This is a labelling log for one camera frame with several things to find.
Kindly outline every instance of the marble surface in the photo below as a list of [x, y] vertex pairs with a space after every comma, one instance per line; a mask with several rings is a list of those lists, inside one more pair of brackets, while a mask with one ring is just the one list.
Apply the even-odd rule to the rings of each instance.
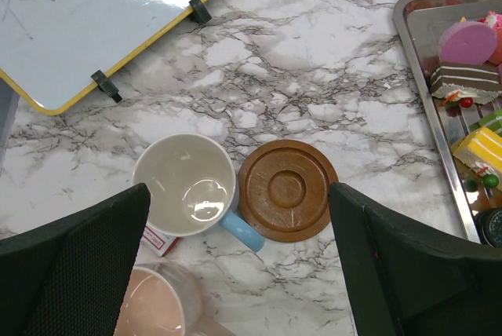
[[[0, 176], [0, 238], [130, 186], [152, 142], [191, 131], [235, 160], [264, 142], [313, 144], [340, 179], [397, 211], [461, 236], [391, 11], [398, 0], [212, 0], [123, 68], [120, 105], [94, 92], [69, 112], [20, 102]], [[267, 241], [255, 255], [217, 230], [169, 259], [205, 288], [208, 313], [237, 335], [353, 335], [333, 230]], [[144, 247], [138, 261], [158, 260]]]

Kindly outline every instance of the wooden coaster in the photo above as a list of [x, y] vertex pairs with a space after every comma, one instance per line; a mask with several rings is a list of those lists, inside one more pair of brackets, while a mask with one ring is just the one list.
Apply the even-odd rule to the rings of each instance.
[[269, 239], [306, 240], [330, 222], [328, 191], [335, 181], [335, 169], [316, 148], [272, 141], [254, 151], [238, 173], [239, 209]]

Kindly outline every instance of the mug rim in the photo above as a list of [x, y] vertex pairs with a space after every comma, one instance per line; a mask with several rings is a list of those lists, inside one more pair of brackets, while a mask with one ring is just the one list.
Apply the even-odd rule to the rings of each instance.
[[165, 143], [167, 140], [173, 139], [175, 137], [182, 137], [182, 136], [190, 136], [190, 137], [198, 137], [202, 138], [203, 140], [208, 141], [210, 144], [212, 144], [214, 147], [220, 149], [221, 152], [223, 152], [224, 157], [227, 160], [228, 167], [231, 168], [232, 170], [232, 182], [231, 182], [231, 196], [230, 199], [228, 200], [228, 204], [224, 207], [224, 210], [216, 217], [214, 220], [211, 220], [211, 222], [207, 222], [206, 225], [203, 228], [199, 228], [196, 231], [193, 232], [167, 232], [166, 230], [163, 230], [162, 228], [159, 228], [155, 225], [153, 225], [150, 221], [147, 221], [147, 224], [149, 227], [153, 228], [155, 231], [160, 232], [162, 234], [165, 234], [167, 236], [175, 236], [175, 237], [185, 237], [185, 236], [195, 236], [201, 232], [206, 231], [207, 229], [213, 227], [216, 225], [223, 217], [225, 214], [227, 214], [228, 210], [230, 209], [230, 206], [234, 200], [235, 197], [235, 191], [237, 189], [237, 177], [235, 175], [235, 169], [234, 169], [234, 164], [232, 163], [232, 160], [230, 156], [228, 155], [227, 151], [219, 144], [216, 142], [214, 139], [211, 137], [207, 137], [203, 134], [200, 133], [175, 133], [175, 134], [170, 134], [169, 136], [165, 136], [153, 144], [150, 144], [145, 151], [140, 155], [139, 159], [136, 161], [136, 164], [134, 165], [134, 171], [133, 171], [133, 185], [140, 183], [139, 181], [136, 182], [136, 172], [138, 171], [138, 168], [140, 167], [140, 164], [142, 161], [146, 160], [147, 155], [151, 150], [153, 150], [154, 147], [157, 145], [160, 145], [162, 143]]
[[173, 285], [171, 285], [169, 283], [169, 281], [167, 279], [164, 278], [163, 275], [161, 275], [160, 273], [154, 271], [153, 269], [151, 268], [148, 268], [148, 267], [143, 267], [141, 265], [134, 265], [133, 266], [133, 269], [131, 270], [131, 275], [133, 274], [133, 270], [134, 269], [137, 269], [139, 271], [144, 271], [144, 272], [148, 272], [150, 274], [152, 274], [153, 276], [157, 277], [158, 279], [160, 279], [165, 285], [167, 285], [167, 287], [171, 290], [171, 293], [174, 295], [174, 299], [176, 299], [176, 304], [178, 305], [178, 310], [180, 311], [180, 314], [181, 314], [181, 334], [185, 334], [186, 332], [186, 329], [187, 329], [187, 324], [186, 324], [186, 321], [185, 321], [185, 311], [183, 310], [183, 306], [181, 304], [181, 300], [180, 300], [180, 296], [178, 295], [178, 293], [174, 290], [173, 288]]

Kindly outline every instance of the red and white box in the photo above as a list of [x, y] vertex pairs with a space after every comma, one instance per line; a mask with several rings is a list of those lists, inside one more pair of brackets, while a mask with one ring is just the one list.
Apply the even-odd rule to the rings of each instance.
[[145, 226], [141, 237], [142, 244], [151, 248], [158, 256], [165, 256], [176, 246], [179, 240], [178, 237], [166, 236], [157, 232], [148, 225]]

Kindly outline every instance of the black round container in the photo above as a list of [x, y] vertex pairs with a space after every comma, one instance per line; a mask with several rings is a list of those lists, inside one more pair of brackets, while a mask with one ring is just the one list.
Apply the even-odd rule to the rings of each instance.
[[475, 217], [479, 238], [492, 247], [502, 247], [502, 208], [480, 212]]

